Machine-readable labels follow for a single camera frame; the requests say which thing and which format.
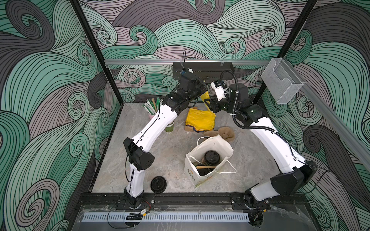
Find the wooden stirrer stick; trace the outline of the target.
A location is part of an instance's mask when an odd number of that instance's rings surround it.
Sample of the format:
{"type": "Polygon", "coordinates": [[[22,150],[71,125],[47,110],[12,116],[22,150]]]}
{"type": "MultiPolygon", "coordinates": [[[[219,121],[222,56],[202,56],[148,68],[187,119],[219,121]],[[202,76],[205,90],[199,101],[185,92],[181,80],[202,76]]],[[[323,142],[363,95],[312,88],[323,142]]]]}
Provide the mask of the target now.
{"type": "Polygon", "coordinates": [[[217,166],[196,166],[196,169],[214,169],[217,166]]]}

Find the pink holder with straws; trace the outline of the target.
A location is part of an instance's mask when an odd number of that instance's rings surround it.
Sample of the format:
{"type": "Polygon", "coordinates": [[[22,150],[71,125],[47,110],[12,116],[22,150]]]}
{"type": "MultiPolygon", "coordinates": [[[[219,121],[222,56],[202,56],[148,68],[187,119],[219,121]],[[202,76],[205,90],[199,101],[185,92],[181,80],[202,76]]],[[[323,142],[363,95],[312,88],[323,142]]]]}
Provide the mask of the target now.
{"type": "Polygon", "coordinates": [[[143,108],[148,113],[150,120],[156,115],[156,113],[160,109],[161,103],[162,99],[160,98],[152,98],[143,103],[143,108]]]}

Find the clear acrylic wall holder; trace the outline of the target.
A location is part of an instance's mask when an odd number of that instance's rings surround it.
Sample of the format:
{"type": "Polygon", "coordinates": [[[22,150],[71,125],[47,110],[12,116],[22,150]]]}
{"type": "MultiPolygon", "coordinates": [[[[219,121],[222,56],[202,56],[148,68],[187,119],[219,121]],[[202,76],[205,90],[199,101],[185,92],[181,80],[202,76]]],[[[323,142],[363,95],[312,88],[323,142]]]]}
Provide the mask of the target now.
{"type": "Polygon", "coordinates": [[[283,58],[272,58],[261,77],[279,105],[288,104],[304,85],[293,65],[283,58]]]}

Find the single yellow napkin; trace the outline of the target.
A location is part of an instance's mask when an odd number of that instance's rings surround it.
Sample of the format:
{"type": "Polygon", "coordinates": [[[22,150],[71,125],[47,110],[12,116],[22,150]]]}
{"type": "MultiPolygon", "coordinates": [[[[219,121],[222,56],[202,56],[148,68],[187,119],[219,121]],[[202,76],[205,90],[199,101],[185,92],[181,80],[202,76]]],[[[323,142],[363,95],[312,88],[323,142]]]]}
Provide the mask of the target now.
{"type": "Polygon", "coordinates": [[[201,96],[200,96],[201,100],[203,101],[203,103],[205,104],[206,108],[208,111],[210,111],[210,108],[209,108],[209,105],[207,104],[209,102],[209,99],[210,99],[210,95],[209,95],[209,92],[206,91],[205,93],[203,93],[201,96]]]}

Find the black cup lid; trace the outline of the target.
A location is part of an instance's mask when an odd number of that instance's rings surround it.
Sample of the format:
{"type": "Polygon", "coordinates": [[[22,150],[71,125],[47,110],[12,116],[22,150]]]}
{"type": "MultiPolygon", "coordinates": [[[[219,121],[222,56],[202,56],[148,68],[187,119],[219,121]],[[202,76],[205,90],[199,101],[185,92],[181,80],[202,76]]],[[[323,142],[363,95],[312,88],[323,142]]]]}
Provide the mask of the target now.
{"type": "Polygon", "coordinates": [[[220,155],[216,151],[208,151],[203,158],[203,162],[207,166],[216,166],[220,163],[220,155]]]}
{"type": "Polygon", "coordinates": [[[198,174],[200,176],[205,176],[207,175],[208,173],[210,173],[210,170],[208,168],[201,168],[201,169],[197,169],[198,171],[198,174]]]}

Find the white paper gift bag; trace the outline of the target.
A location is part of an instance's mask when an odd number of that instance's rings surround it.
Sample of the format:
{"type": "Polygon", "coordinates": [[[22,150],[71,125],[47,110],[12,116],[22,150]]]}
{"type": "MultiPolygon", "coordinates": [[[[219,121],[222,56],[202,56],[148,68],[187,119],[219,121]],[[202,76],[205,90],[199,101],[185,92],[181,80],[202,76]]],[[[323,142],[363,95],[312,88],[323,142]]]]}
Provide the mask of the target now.
{"type": "Polygon", "coordinates": [[[201,137],[185,157],[184,173],[194,187],[217,174],[236,174],[236,168],[229,161],[233,153],[229,142],[221,136],[201,137]]]}

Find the stack of green paper cups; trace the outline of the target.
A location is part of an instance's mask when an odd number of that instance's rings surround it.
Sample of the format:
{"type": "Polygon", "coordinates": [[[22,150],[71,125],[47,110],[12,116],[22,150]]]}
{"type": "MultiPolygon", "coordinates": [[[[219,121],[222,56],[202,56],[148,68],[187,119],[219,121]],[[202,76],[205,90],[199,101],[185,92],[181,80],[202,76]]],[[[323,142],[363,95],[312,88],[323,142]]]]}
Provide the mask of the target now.
{"type": "Polygon", "coordinates": [[[166,127],[165,127],[165,132],[167,133],[171,133],[174,129],[174,121],[172,121],[172,123],[168,124],[166,127]]]}

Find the stack of black cup lids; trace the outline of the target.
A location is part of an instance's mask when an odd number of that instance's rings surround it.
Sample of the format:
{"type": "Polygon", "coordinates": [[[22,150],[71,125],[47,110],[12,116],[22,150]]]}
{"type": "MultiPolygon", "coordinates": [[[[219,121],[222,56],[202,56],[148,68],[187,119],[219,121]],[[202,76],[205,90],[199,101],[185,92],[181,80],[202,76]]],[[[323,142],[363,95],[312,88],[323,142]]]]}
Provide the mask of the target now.
{"type": "Polygon", "coordinates": [[[156,176],[150,183],[150,188],[153,193],[163,193],[167,188],[166,179],[163,176],[156,176]]]}

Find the brown pulp cup carrier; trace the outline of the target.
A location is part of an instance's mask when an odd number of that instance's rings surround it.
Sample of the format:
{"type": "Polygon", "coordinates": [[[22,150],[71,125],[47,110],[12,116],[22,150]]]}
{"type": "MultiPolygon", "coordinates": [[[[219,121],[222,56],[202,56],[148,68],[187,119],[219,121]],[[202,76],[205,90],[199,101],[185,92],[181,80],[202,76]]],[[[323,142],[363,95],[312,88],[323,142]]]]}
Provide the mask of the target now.
{"type": "Polygon", "coordinates": [[[230,127],[221,127],[217,131],[205,131],[203,136],[215,137],[221,136],[225,141],[231,142],[235,140],[235,132],[230,127]]]}

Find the black wall tray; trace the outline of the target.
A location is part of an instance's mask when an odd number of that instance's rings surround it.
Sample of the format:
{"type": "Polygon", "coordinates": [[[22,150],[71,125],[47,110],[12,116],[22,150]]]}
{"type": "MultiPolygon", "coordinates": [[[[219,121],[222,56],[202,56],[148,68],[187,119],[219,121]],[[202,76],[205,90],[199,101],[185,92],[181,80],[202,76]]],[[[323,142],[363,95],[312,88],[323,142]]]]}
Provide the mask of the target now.
{"type": "Polygon", "coordinates": [[[225,70],[234,72],[235,68],[231,62],[173,62],[172,77],[180,80],[183,73],[193,73],[196,77],[202,78],[206,83],[218,80],[225,70]]]}

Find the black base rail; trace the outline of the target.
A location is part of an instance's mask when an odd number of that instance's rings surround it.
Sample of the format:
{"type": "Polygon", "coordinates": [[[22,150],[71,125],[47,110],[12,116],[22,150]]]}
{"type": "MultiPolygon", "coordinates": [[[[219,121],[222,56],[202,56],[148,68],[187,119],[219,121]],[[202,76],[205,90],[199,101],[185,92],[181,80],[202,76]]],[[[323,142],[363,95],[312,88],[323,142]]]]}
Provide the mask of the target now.
{"type": "Polygon", "coordinates": [[[226,206],[250,210],[246,193],[143,193],[137,202],[131,202],[123,193],[83,193],[78,205],[107,206],[117,209],[151,208],[169,206],[226,206]]]}

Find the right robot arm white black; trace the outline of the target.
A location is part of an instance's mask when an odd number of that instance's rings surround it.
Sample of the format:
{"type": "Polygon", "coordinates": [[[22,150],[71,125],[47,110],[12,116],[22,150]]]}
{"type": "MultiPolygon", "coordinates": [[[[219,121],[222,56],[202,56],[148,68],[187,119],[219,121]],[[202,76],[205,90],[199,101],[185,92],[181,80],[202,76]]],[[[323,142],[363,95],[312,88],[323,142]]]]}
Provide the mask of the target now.
{"type": "Polygon", "coordinates": [[[225,70],[211,83],[216,95],[206,100],[214,113],[230,113],[233,122],[243,130],[252,131],[272,155],[279,174],[246,191],[249,205],[275,196],[289,196],[309,183],[318,167],[297,153],[288,140],[274,127],[266,111],[249,102],[247,87],[239,84],[231,70],[225,70]]]}

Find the yellow napkin stack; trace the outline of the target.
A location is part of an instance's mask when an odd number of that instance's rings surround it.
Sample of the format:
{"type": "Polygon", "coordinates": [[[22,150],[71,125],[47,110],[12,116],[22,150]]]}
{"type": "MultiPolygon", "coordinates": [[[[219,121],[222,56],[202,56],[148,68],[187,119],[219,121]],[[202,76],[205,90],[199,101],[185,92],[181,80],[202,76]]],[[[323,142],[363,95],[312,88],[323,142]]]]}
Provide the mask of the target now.
{"type": "Polygon", "coordinates": [[[205,131],[212,131],[215,128],[215,113],[206,110],[198,110],[194,108],[190,108],[185,127],[194,132],[205,132],[205,131]]]}

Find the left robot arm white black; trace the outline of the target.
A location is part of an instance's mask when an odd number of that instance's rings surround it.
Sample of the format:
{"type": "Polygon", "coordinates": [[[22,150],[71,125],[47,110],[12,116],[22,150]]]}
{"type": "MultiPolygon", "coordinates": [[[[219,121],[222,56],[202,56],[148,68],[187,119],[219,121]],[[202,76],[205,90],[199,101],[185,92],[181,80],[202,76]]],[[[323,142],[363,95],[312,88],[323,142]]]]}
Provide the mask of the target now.
{"type": "Polygon", "coordinates": [[[204,80],[192,73],[183,73],[177,87],[164,97],[158,112],[150,122],[133,138],[123,141],[130,163],[129,184],[124,190],[129,207],[140,206],[144,193],[145,170],[154,162],[150,153],[156,139],[173,122],[189,103],[208,91],[204,80]]]}

